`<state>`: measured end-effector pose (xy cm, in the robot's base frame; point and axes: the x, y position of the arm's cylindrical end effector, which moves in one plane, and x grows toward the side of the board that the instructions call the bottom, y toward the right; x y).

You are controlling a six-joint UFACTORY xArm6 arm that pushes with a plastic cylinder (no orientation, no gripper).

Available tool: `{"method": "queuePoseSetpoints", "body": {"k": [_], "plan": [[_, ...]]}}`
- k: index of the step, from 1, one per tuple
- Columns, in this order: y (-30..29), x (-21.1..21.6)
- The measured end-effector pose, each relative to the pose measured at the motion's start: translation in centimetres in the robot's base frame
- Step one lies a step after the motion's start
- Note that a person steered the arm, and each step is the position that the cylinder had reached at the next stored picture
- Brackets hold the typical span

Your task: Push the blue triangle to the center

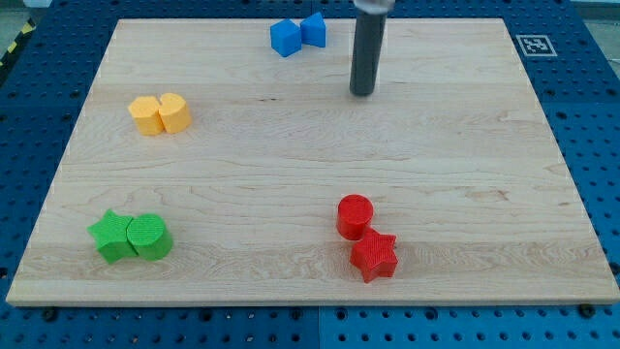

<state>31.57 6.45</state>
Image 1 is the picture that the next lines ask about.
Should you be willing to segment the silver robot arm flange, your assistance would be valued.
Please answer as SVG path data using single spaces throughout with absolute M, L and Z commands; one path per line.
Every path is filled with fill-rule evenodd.
M 395 5 L 395 0 L 354 0 L 357 9 L 370 15 L 386 15 Z

